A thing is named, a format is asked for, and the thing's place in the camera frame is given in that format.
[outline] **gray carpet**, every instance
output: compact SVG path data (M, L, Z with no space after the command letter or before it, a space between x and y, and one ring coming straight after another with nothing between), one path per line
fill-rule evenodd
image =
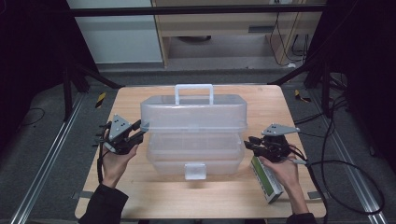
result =
M267 83L285 75L288 71L264 70L219 70L198 72L172 73L128 73L106 74L109 79L124 85L173 85L177 83ZM77 200L72 199L74 192L82 190L85 178L91 167L96 150L95 134L99 132L99 125L105 124L113 104L117 90L89 79L92 84L90 92L85 95L82 108L78 113L73 128L64 142L49 177L39 194L33 207L30 220L63 220L75 221L74 211ZM307 97L312 97L316 91L304 91L300 82L291 82L282 89L290 107L294 120L306 118L318 113L314 103L296 100L294 90L299 88ZM100 108L95 108L97 98L101 92L106 92L106 98ZM32 102L32 109L26 116L18 134L7 146L7 155L0 163L0 223L7 223L21 204L25 193L29 189L36 172L45 159L49 148L57 134L64 118L64 98L62 86L56 86L39 93ZM339 108L335 112L334 123L336 131L342 136L348 152L354 162L363 168L382 189L386 197L386 207L383 211L388 223L396 223L396 214L392 208L396 207L391 197L396 189L395 174L390 170L386 161L380 157L372 157L368 143L354 120L354 115L347 111L347 107ZM304 144L307 157L311 161L319 161L321 145L326 133L322 118L298 125L302 130L300 137ZM333 143L326 145L326 159L338 159ZM318 166L315 167L320 181ZM362 209L359 199L350 185L345 169L339 165L326 165L326 180L336 192L337 198L343 202ZM371 223L366 215L351 212L329 199L330 223ZM284 223L283 219L271 219L269 223Z

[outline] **box latch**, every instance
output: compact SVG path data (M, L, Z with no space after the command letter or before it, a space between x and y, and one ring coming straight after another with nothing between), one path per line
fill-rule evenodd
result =
M204 163L187 163L184 165L186 180L206 179L206 165Z

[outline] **black pole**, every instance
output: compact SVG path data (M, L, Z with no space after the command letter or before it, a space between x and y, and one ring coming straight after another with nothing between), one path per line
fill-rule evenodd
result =
M72 8L69 10L46 10L45 14L71 17L142 16L177 14L223 14L264 12L316 12L331 8L326 4L300 5L233 5L193 7L118 7L118 8Z

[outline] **black sleeve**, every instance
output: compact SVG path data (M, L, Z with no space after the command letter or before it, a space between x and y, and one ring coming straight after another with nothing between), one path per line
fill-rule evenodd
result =
M80 224L120 224L122 209L128 196L117 189L99 185L91 196L84 216L78 221Z
M317 221L312 213L303 213L291 215L288 217L286 224L317 224Z

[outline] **human hand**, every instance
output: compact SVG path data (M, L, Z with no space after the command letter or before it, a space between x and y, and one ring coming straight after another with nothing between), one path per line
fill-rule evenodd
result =
M289 154L287 159L281 162L270 162L264 157L259 157L262 164L274 172L276 179L285 189L299 185L297 164L292 162L295 159L294 154Z
M125 172L129 160L136 155L137 148L138 145L135 145L128 154L118 155L110 152L103 146L103 185L113 189L117 186L120 178Z
M288 193L293 214L303 214L308 213L309 210L300 186L297 164L293 162L295 159L294 154L290 154L282 162L270 162L264 157L259 157L262 164L274 172L276 179Z

